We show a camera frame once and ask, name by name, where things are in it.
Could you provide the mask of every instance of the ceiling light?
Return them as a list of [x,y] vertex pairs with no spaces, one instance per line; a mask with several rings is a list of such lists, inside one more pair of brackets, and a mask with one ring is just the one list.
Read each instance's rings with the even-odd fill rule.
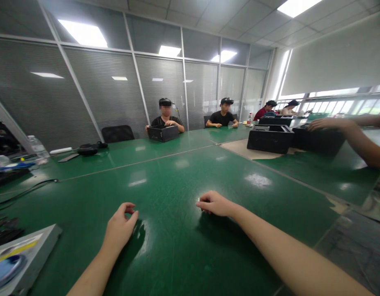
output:
[[42,77],[47,77],[47,78],[62,78],[62,79],[64,79],[63,77],[58,76],[58,75],[53,74],[53,73],[41,73],[41,72],[31,72],[31,73],[35,74],[35,75],[42,76]]
[[294,18],[322,0],[287,0],[277,10]]
[[77,23],[73,21],[58,21],[79,44],[97,47],[108,47],[104,36],[97,26]]
[[[228,61],[229,59],[231,59],[233,56],[235,56],[237,54],[237,52],[234,52],[234,51],[226,51],[226,50],[223,50],[221,52],[221,62],[226,62]],[[219,58],[220,58],[220,55],[216,55],[214,58],[211,59],[212,62],[218,62],[219,61]]]
[[179,53],[181,52],[181,48],[178,47],[171,47],[171,46],[165,46],[161,45],[160,52],[158,53],[160,56],[166,56],[170,58],[177,57]]
[[112,76],[112,78],[113,78],[114,80],[125,80],[125,81],[128,80],[126,77],[123,77],[123,76]]

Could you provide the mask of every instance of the forearm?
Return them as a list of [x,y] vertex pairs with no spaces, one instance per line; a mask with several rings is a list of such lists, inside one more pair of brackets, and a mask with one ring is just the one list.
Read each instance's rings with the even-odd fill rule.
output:
[[245,208],[235,205],[231,217],[295,295],[372,295],[333,263]]
[[101,296],[118,255],[102,247],[67,296]]

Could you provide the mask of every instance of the metal pole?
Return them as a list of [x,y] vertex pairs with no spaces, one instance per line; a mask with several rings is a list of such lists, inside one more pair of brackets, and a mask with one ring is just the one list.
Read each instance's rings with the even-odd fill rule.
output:
[[182,36],[182,55],[183,55],[183,78],[184,78],[184,100],[186,102],[186,117],[187,117],[187,130],[190,130],[189,123],[189,108],[187,105],[187,82],[186,82],[186,65],[184,64],[184,42],[183,42],[183,28],[180,27],[180,35]]
[[53,35],[54,40],[55,40],[55,42],[57,43],[57,46],[58,46],[58,49],[60,50],[60,53],[61,53],[61,55],[62,55],[62,58],[64,59],[65,64],[67,65],[67,68],[68,68],[68,70],[69,70],[69,73],[71,74],[71,77],[72,77],[72,79],[73,79],[73,81],[74,81],[74,83],[75,83],[75,85],[76,85],[76,88],[77,88],[77,90],[78,90],[78,92],[79,92],[79,95],[80,95],[80,97],[81,97],[82,100],[83,100],[83,103],[84,103],[84,106],[86,107],[86,110],[87,110],[87,112],[88,112],[88,115],[90,116],[91,121],[92,121],[92,123],[94,124],[95,129],[97,130],[97,134],[98,134],[100,140],[101,140],[102,142],[105,142],[105,141],[104,141],[104,137],[103,137],[102,134],[101,134],[101,130],[99,129],[99,126],[98,126],[98,124],[97,124],[97,121],[95,120],[95,117],[94,117],[94,115],[92,114],[91,108],[90,108],[90,106],[89,106],[89,104],[88,104],[88,102],[87,102],[87,100],[86,100],[86,96],[84,95],[83,90],[82,90],[82,88],[81,88],[81,86],[80,86],[80,83],[79,83],[79,81],[78,81],[78,79],[77,79],[77,77],[76,77],[76,75],[75,75],[74,69],[72,68],[71,63],[69,62],[69,59],[68,59],[68,57],[67,57],[67,54],[65,53],[64,49],[62,48],[62,46],[61,46],[61,44],[60,44],[60,39],[59,39],[59,37],[58,37],[58,33],[56,32],[54,26],[53,26],[52,23],[50,22],[49,16],[47,15],[46,10],[45,10],[45,8],[43,7],[43,5],[42,5],[42,3],[41,3],[41,0],[38,0],[38,3],[39,3],[39,7],[40,7],[41,10],[42,10],[42,14],[43,14],[43,16],[44,16],[44,18],[45,18],[45,20],[46,20],[46,22],[47,22],[47,24],[48,24],[48,26],[49,26],[49,28],[50,28],[51,34]]
[[124,12],[123,12],[123,17],[124,17],[124,23],[125,23],[125,30],[127,31],[127,36],[128,36],[129,47],[130,47],[130,49],[131,49],[131,53],[132,53],[132,59],[134,60],[134,66],[135,66],[135,71],[136,71],[136,77],[138,78],[138,83],[139,83],[139,88],[140,88],[140,94],[141,94],[141,96],[142,96],[142,101],[143,101],[143,107],[145,108],[147,124],[150,125],[149,113],[147,112],[147,106],[146,106],[145,95],[143,94],[142,83],[141,83],[141,81],[140,81],[140,75],[139,75],[139,70],[138,70],[138,64],[136,63],[136,58],[135,58],[135,53],[134,53],[134,47],[132,46],[131,35],[130,35],[130,33],[129,33],[129,28],[128,28],[128,23],[127,23],[127,18],[126,18],[126,16],[125,16],[125,13],[124,13]]

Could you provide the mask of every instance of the bottle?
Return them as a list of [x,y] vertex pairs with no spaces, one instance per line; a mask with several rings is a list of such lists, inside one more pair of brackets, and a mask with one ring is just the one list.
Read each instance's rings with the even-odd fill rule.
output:
[[47,158],[50,157],[50,154],[46,151],[40,140],[35,138],[35,136],[28,136],[28,140],[30,141],[32,149],[35,151],[35,154],[38,156],[38,164],[46,163]]

